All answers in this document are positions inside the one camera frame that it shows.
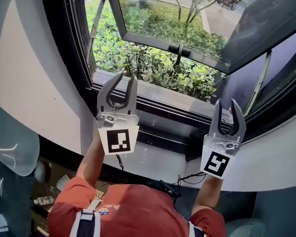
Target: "green bush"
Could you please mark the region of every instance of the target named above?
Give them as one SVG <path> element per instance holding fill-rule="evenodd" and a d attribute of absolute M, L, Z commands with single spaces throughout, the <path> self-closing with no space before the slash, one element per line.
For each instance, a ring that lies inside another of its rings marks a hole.
<path fill-rule="evenodd" d="M 98 1 L 93 0 L 86 5 L 89 29 L 92 27 L 97 4 Z M 130 7 L 129 15 L 139 19 L 135 21 L 137 26 L 129 24 L 130 27 L 140 27 L 140 22 L 145 22 L 150 17 L 148 12 L 139 13 L 136 7 Z M 214 75 L 217 72 L 215 69 L 186 58 L 182 58 L 180 64 L 175 65 L 177 56 L 173 53 L 123 41 L 108 3 L 102 11 L 93 52 L 99 69 L 114 73 L 124 70 L 126 76 L 135 74 L 138 79 L 207 102 L 214 96 Z"/>

